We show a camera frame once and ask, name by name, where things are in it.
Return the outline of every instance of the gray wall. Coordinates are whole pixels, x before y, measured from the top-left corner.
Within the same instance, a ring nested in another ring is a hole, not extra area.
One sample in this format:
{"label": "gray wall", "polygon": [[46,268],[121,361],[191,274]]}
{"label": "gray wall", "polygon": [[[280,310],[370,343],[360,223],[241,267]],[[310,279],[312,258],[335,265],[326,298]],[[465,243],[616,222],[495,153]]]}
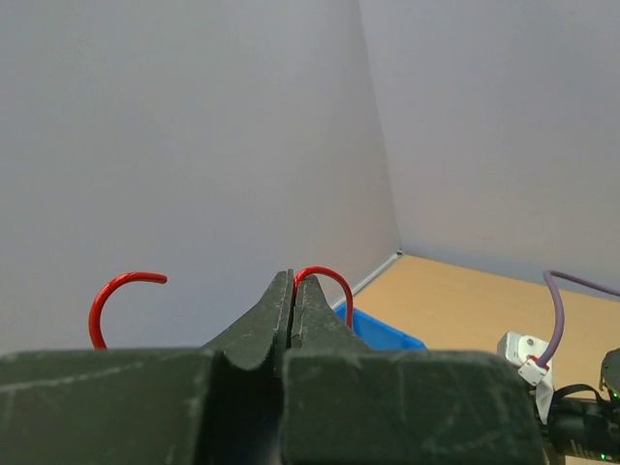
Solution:
{"label": "gray wall", "polygon": [[405,251],[620,283],[620,2],[361,2]]}
{"label": "gray wall", "polygon": [[[0,353],[198,345],[286,267],[398,248],[355,1],[0,5]],[[338,296],[335,286],[328,295]]]}

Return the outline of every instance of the purple wire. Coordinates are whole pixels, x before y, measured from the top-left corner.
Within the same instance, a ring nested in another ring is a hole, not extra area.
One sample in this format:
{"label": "purple wire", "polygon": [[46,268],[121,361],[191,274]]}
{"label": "purple wire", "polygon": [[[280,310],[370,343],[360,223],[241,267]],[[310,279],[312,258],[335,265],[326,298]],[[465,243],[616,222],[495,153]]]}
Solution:
{"label": "purple wire", "polygon": [[553,307],[555,308],[555,326],[553,327],[553,335],[551,336],[551,340],[549,341],[549,345],[546,347],[542,355],[536,361],[538,366],[546,366],[555,351],[558,349],[560,345],[560,341],[562,340],[562,334],[564,333],[564,304],[562,303],[562,297],[560,296],[560,289],[556,284],[555,278],[564,279],[566,281],[571,281],[572,283],[584,286],[586,288],[594,289],[595,291],[599,291],[600,293],[615,295],[616,297],[620,297],[620,291],[615,290],[613,288],[608,288],[607,286],[601,286],[600,284],[593,283],[592,281],[588,281],[586,279],[578,278],[576,276],[572,276],[568,273],[563,273],[562,271],[555,270],[547,270],[542,275],[544,278],[544,282],[549,287],[549,292],[551,293],[551,299],[553,300]]}

